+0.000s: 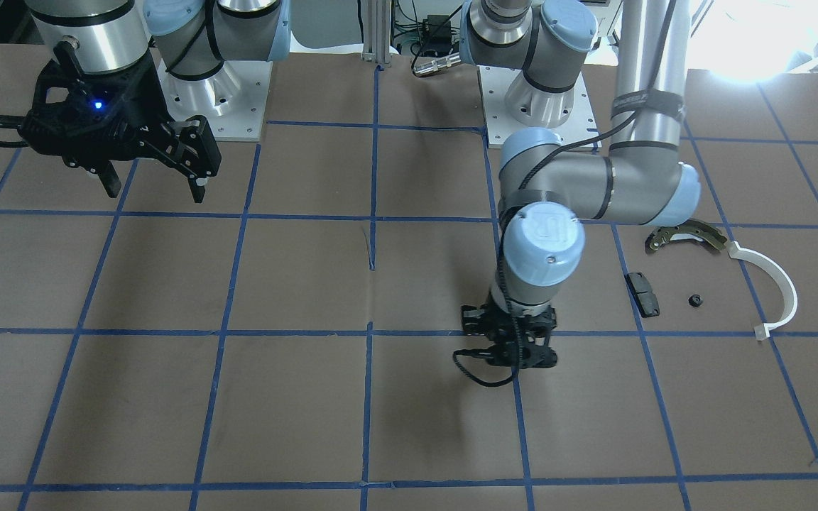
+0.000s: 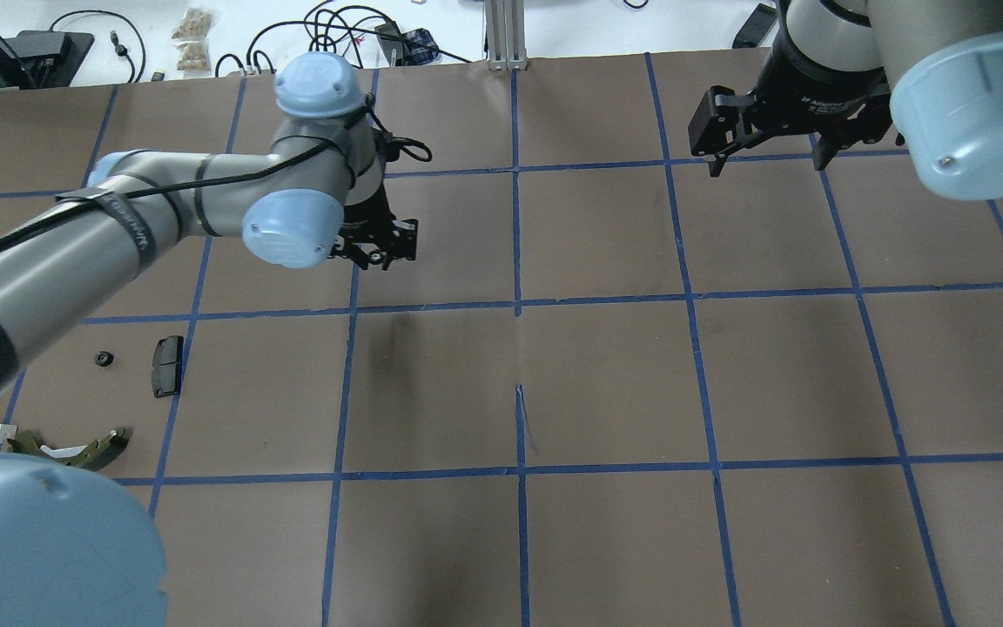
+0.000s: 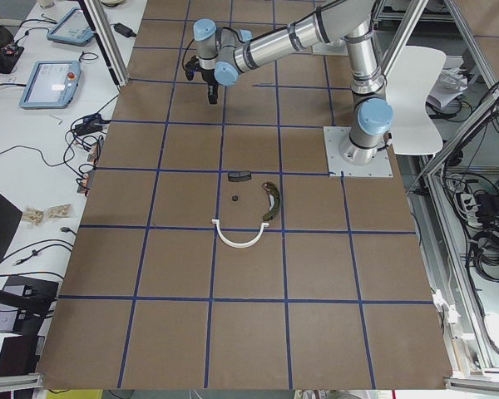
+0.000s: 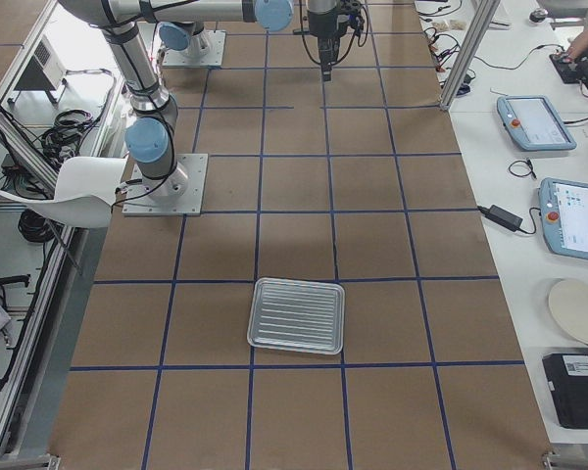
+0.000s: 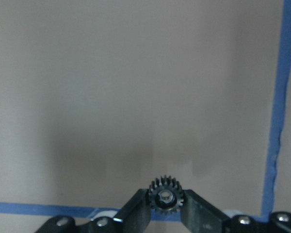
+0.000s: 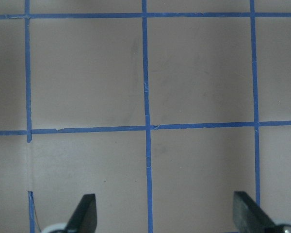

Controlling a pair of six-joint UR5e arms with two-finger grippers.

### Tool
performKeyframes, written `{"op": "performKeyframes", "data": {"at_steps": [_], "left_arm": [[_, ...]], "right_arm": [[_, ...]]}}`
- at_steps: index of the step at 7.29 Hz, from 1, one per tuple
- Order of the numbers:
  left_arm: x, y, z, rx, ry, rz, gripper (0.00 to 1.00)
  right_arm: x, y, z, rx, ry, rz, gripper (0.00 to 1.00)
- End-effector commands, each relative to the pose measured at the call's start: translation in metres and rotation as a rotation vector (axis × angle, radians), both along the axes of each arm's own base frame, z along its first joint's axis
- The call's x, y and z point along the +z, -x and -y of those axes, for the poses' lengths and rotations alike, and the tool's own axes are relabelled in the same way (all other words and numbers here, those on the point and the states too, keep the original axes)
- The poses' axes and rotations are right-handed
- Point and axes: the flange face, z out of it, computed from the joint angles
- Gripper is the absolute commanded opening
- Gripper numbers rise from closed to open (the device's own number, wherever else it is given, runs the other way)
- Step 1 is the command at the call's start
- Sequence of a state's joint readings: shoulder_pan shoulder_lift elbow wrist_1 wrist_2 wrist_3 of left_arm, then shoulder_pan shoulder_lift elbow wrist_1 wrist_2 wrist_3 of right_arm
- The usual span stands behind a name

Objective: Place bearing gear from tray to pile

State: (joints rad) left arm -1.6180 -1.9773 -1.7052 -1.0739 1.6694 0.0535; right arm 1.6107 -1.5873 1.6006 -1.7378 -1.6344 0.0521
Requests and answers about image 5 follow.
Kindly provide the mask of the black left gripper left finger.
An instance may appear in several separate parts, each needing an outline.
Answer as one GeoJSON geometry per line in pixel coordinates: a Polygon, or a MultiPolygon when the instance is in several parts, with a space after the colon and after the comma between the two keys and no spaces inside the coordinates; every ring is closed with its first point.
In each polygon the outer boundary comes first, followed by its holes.
{"type": "Polygon", "coordinates": [[[143,233],[150,220],[148,189],[138,189],[113,217],[117,233],[143,233]]]}

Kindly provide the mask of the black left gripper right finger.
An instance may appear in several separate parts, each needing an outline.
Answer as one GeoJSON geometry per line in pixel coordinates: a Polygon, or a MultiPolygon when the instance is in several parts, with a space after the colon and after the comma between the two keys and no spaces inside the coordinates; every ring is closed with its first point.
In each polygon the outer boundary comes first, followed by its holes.
{"type": "Polygon", "coordinates": [[[230,232],[230,217],[190,189],[184,190],[180,219],[192,233],[230,232]]]}

